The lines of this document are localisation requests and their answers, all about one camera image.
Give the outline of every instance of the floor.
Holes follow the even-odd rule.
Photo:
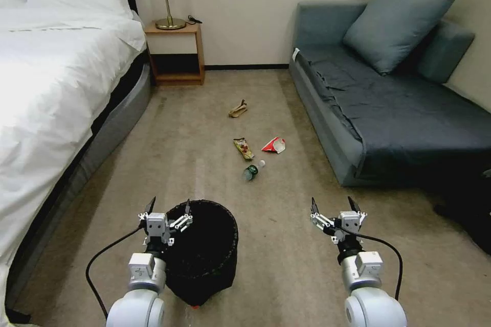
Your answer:
[[[249,110],[227,112],[241,99]],[[261,152],[274,136],[280,155]],[[249,183],[232,139],[246,137],[266,167]],[[404,258],[400,294],[410,326],[491,325],[491,259],[459,227],[432,212],[419,190],[341,188],[288,71],[208,72],[204,86],[156,89],[126,141],[65,214],[16,308],[42,326],[103,326],[85,282],[93,254],[137,224],[157,196],[164,212],[187,198],[225,205],[239,227],[234,285],[191,309],[168,289],[164,326],[345,326],[337,248],[309,220],[310,198],[337,216],[347,195],[368,213],[364,233],[390,241]],[[109,308],[126,292],[127,262],[143,251],[143,233],[100,257],[94,283]],[[393,294],[397,258],[366,242],[385,261]]]

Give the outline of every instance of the wooden nightstand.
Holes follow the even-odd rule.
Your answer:
[[[150,65],[157,85],[198,85],[205,80],[199,24],[174,31],[145,28]]]

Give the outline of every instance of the baseboard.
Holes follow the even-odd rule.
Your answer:
[[[288,69],[288,64],[205,65],[205,70]]]

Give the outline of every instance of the gray sofa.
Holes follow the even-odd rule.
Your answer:
[[[491,114],[444,87],[474,34],[441,21],[380,76],[342,44],[365,4],[300,3],[289,70],[343,186],[413,185],[491,168]]]

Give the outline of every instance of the sofa armrest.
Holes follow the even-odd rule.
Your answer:
[[[366,4],[298,3],[293,47],[340,43],[365,7]]]
[[[457,24],[440,21],[428,36],[428,45],[417,65],[418,72],[433,82],[446,83],[474,36],[473,32]]]

